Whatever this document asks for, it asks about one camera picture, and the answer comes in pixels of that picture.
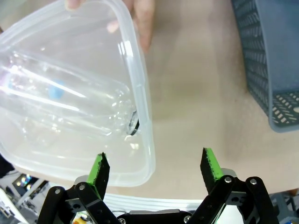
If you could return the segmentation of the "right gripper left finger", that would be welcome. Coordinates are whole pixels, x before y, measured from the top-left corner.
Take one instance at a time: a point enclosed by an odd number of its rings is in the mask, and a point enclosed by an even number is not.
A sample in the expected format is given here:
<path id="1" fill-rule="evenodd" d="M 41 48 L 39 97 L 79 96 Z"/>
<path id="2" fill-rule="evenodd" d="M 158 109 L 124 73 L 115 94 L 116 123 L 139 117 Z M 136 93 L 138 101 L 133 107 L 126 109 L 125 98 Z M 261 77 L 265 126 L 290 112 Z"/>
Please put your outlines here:
<path id="1" fill-rule="evenodd" d="M 105 153 L 100 153 L 87 180 L 73 184 L 68 190 L 59 186 L 50 188 L 37 223 L 71 224 L 78 212 L 86 211 L 95 224 L 117 224 L 117 217 L 103 201 L 109 170 Z"/>

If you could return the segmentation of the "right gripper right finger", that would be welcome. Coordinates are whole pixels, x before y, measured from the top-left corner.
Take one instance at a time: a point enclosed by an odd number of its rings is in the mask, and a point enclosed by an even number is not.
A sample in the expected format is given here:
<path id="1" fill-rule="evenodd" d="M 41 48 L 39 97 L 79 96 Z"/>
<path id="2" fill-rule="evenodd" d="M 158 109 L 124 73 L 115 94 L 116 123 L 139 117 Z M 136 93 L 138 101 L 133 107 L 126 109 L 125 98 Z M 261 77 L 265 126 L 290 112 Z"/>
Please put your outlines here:
<path id="1" fill-rule="evenodd" d="M 191 224 L 214 224 L 226 206 L 235 206 L 245 224 L 279 223 L 271 199 L 261 178 L 224 174 L 211 148 L 203 148 L 201 174 L 208 195 L 189 218 Z"/>

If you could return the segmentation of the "person's left hand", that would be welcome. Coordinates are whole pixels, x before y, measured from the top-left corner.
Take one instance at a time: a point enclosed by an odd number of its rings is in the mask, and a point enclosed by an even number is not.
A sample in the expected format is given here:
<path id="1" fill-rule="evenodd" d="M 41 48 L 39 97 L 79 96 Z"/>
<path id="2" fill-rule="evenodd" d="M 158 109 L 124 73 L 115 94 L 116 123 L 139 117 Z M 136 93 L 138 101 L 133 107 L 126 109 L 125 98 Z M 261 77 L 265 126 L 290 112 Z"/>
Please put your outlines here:
<path id="1" fill-rule="evenodd" d="M 133 3 L 140 45 L 145 53 L 148 52 L 151 46 L 155 8 L 156 3 L 154 0 L 135 0 Z"/>

